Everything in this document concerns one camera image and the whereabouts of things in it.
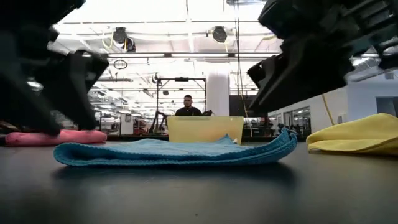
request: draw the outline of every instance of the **cable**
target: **cable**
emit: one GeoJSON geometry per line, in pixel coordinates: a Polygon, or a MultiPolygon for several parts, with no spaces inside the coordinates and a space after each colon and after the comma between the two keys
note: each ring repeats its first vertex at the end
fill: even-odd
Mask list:
{"type": "Polygon", "coordinates": [[[105,30],[104,31],[102,31],[102,44],[104,45],[104,47],[106,47],[106,48],[111,48],[112,47],[112,45],[113,45],[113,33],[114,32],[112,32],[112,37],[111,37],[111,45],[106,45],[105,44],[105,30]]]}
{"type": "Polygon", "coordinates": [[[111,79],[113,79],[112,71],[109,66],[107,67],[107,70],[108,70],[109,74],[111,75],[111,79]]]}
{"type": "Polygon", "coordinates": [[[329,110],[328,102],[326,101],[326,98],[325,98],[324,94],[322,94],[322,99],[323,99],[323,104],[325,105],[326,112],[329,115],[329,119],[330,119],[331,125],[335,125],[335,122],[333,121],[333,118],[331,117],[331,113],[330,113],[330,110],[329,110]]]}
{"type": "MultiPolygon", "coordinates": [[[[240,53],[240,48],[239,48],[239,42],[240,42],[240,36],[239,36],[239,1],[237,1],[236,2],[236,9],[235,9],[235,1],[233,1],[233,7],[234,7],[234,12],[235,12],[235,20],[234,20],[234,23],[235,23],[235,31],[236,31],[236,35],[235,35],[235,37],[236,37],[236,47],[237,47],[237,49],[238,49],[238,52],[237,52],[237,60],[238,60],[238,67],[237,67],[237,73],[238,73],[238,78],[237,78],[237,88],[238,88],[238,96],[240,95],[241,96],[241,98],[242,98],[242,103],[243,103],[243,109],[244,109],[244,113],[245,113],[245,115],[246,115],[246,117],[248,118],[249,116],[248,116],[248,111],[247,111],[247,109],[246,109],[246,105],[244,104],[244,99],[243,99],[243,80],[242,80],[242,69],[241,69],[241,58],[240,58],[240,55],[239,55],[239,53],[240,53]],[[241,91],[242,91],[242,94],[240,94],[240,92],[239,92],[239,79],[240,79],[240,81],[241,81],[241,91]]],[[[250,137],[253,137],[253,130],[252,130],[252,127],[251,127],[251,123],[249,123],[248,124],[249,125],[249,128],[250,128],[250,137]]]]}

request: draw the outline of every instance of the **black shirt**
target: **black shirt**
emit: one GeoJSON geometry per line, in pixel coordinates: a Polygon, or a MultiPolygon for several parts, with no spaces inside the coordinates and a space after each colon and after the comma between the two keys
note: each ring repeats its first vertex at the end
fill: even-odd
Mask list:
{"type": "Polygon", "coordinates": [[[180,108],[175,112],[176,116],[201,116],[201,112],[198,108],[191,106],[190,108],[180,108]]]}

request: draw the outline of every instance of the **person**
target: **person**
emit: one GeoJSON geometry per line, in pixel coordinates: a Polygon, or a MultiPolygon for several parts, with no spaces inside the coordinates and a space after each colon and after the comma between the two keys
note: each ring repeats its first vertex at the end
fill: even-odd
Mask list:
{"type": "Polygon", "coordinates": [[[184,107],[175,112],[176,116],[201,116],[198,108],[192,106],[192,96],[184,96],[184,107]]]}

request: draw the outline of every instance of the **ceiling light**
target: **ceiling light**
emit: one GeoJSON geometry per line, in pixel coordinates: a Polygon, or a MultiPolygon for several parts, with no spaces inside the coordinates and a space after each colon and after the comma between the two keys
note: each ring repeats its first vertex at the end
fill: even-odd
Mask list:
{"type": "Polygon", "coordinates": [[[33,81],[29,81],[29,82],[27,82],[27,84],[30,85],[33,88],[42,88],[43,87],[40,83],[33,82],[33,81]]]}
{"type": "Polygon", "coordinates": [[[111,105],[99,105],[100,108],[112,109],[111,105]]]}
{"type": "Polygon", "coordinates": [[[250,58],[266,58],[279,55],[279,53],[239,53],[240,57],[250,57],[250,58]]]}
{"type": "Polygon", "coordinates": [[[122,112],[122,113],[131,113],[131,110],[118,110],[118,112],[122,112]]]}
{"type": "Polygon", "coordinates": [[[370,59],[370,58],[360,58],[360,59],[354,60],[353,66],[357,66],[357,65],[359,65],[359,64],[361,64],[361,63],[364,63],[365,61],[367,61],[367,60],[369,60],[369,59],[370,59]]]}
{"type": "Polygon", "coordinates": [[[228,54],[227,53],[225,53],[225,54],[218,54],[218,53],[215,53],[215,54],[212,54],[212,53],[209,53],[209,54],[176,53],[176,54],[172,54],[172,57],[228,57],[228,54]]]}
{"type": "Polygon", "coordinates": [[[156,54],[142,54],[142,53],[134,53],[134,54],[108,54],[108,57],[111,58],[123,58],[123,57],[135,57],[135,58],[147,58],[147,57],[164,57],[163,53],[156,54]]]}
{"type": "Polygon", "coordinates": [[[357,57],[357,58],[363,58],[363,57],[379,57],[379,54],[378,53],[365,53],[365,54],[362,54],[360,57],[357,57]]]}
{"type": "Polygon", "coordinates": [[[89,91],[108,91],[108,89],[105,89],[105,88],[92,88],[89,91]]]}

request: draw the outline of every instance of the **robotic arm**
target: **robotic arm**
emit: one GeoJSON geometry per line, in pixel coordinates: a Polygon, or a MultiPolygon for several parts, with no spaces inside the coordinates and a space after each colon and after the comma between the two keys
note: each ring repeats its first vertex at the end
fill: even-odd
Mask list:
{"type": "Polygon", "coordinates": [[[33,9],[19,7],[18,2],[2,7],[0,121],[57,135],[61,127],[50,112],[58,110],[82,129],[95,128],[87,92],[108,61],[84,50],[65,55],[47,49],[59,35],[52,25],[84,2],[38,0],[33,9]],[[42,88],[33,90],[28,81],[39,82],[42,88]]]}
{"type": "Polygon", "coordinates": [[[396,0],[269,0],[259,22],[282,53],[248,70],[259,88],[250,109],[270,112],[346,85],[351,57],[373,51],[381,69],[398,66],[396,0]]]}

